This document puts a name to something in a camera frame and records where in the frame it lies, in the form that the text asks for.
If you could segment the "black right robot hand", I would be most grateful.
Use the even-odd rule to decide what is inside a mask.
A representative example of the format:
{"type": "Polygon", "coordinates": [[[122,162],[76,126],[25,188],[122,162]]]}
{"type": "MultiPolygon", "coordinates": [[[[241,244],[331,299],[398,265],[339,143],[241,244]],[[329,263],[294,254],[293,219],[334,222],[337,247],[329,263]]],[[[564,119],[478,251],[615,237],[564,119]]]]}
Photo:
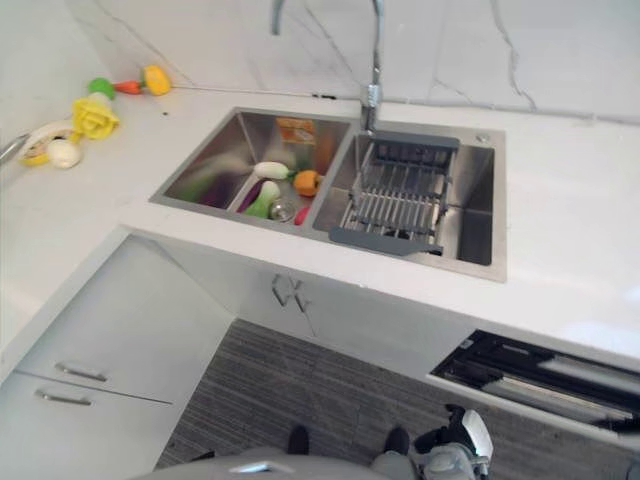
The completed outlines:
{"type": "Polygon", "coordinates": [[[413,441],[418,454],[427,454],[436,447],[461,448],[471,460],[489,463],[493,456],[493,443],[480,414],[457,404],[445,405],[448,424],[428,431],[413,441]]]}

